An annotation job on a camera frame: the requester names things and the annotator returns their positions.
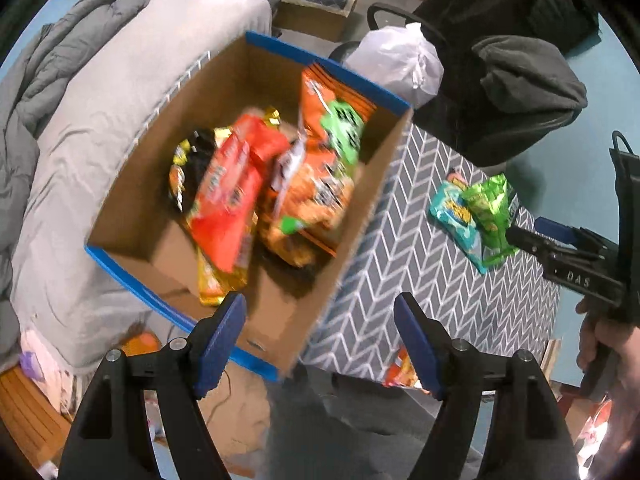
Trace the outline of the green pea snack bag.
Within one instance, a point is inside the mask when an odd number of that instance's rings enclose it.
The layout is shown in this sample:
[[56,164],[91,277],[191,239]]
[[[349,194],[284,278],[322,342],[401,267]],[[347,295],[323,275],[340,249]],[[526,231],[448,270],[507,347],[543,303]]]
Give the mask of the green pea snack bag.
[[483,266],[487,269],[501,266],[518,252],[506,240],[506,231],[518,218],[518,194],[504,174],[496,174],[471,185],[461,197],[480,231]]

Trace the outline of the teal chip bag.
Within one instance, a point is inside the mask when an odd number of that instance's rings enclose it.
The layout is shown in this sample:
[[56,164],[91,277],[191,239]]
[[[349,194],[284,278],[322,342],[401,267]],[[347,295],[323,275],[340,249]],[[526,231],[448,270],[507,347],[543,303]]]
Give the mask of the teal chip bag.
[[462,174],[450,170],[432,198],[428,212],[452,236],[476,270],[485,274],[480,231],[462,198],[462,192],[468,187]]

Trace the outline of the red orange snack bag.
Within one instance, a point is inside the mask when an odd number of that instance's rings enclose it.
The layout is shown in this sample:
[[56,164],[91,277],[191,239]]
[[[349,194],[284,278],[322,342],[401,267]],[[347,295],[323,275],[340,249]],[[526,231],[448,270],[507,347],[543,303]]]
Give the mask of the red orange snack bag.
[[272,163],[289,146],[288,137],[267,118],[244,114],[210,161],[186,222],[217,270],[233,271]]

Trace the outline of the orange green snack bag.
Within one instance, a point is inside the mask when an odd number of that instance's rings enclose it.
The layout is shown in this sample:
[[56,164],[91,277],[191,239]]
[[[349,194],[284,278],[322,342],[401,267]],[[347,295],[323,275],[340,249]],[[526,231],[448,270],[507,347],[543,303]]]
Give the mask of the orange green snack bag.
[[376,106],[314,63],[302,71],[297,136],[273,166],[259,236],[289,266],[334,256],[355,191],[361,138]]

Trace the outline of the long yellow snack pack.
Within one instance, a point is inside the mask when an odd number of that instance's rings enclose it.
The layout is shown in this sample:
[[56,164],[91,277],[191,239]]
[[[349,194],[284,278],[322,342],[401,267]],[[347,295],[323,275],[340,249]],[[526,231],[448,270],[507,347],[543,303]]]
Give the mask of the long yellow snack pack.
[[288,147],[280,123],[274,108],[241,115],[227,128],[198,185],[188,227],[198,246],[203,304],[220,304],[248,282],[262,188],[274,159]]

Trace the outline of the black snack bag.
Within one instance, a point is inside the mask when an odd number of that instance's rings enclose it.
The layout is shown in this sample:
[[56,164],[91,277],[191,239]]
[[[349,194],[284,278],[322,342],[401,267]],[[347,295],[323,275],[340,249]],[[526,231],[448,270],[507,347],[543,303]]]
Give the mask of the black snack bag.
[[168,188],[179,214],[190,211],[210,161],[230,133],[229,127],[196,129],[176,146],[168,174]]

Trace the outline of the small orange snack pack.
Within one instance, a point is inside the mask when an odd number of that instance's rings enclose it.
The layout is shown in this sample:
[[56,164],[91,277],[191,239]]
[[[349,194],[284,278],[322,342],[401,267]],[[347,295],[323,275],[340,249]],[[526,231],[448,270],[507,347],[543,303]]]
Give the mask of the small orange snack pack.
[[383,385],[387,388],[418,389],[428,393],[428,390],[422,387],[405,347],[398,350],[396,358],[386,372]]

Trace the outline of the grey trouser leg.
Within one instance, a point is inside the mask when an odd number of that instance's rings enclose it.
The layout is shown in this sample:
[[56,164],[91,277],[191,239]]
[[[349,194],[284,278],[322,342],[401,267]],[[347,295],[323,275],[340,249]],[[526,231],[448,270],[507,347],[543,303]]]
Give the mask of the grey trouser leg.
[[270,428],[259,479],[407,479],[440,409],[416,389],[302,364],[266,390]]

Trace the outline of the blue cardboard box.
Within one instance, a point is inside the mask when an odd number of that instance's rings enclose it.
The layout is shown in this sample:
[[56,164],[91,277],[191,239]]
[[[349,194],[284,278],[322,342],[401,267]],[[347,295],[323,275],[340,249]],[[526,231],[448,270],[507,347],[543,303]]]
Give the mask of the blue cardboard box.
[[87,252],[182,330],[209,266],[240,292],[233,359],[295,364],[356,252],[411,106],[344,66],[248,32],[199,60],[111,187]]

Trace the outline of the black office chair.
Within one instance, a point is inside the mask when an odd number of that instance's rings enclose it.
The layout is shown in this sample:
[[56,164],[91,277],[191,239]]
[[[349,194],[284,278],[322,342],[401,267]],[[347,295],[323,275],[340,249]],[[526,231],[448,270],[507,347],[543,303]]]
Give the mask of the black office chair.
[[401,15],[444,66],[438,96],[414,121],[476,166],[523,153],[588,105],[566,60],[599,28],[586,0],[424,0]]

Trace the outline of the white plastic bag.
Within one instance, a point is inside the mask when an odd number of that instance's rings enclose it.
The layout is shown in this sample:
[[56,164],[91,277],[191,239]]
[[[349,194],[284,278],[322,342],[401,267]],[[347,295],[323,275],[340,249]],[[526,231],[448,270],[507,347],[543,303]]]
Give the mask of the white plastic bag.
[[419,23],[370,30],[344,65],[417,110],[438,95],[444,66]]

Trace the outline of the grey bed duvet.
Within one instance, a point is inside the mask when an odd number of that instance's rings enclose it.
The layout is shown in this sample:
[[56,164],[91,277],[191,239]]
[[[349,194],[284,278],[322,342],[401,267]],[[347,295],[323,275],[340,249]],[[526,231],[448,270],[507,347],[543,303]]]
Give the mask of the grey bed duvet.
[[1,83],[1,364],[36,330],[80,374],[151,309],[85,250],[144,129],[267,0],[79,0],[24,47]]

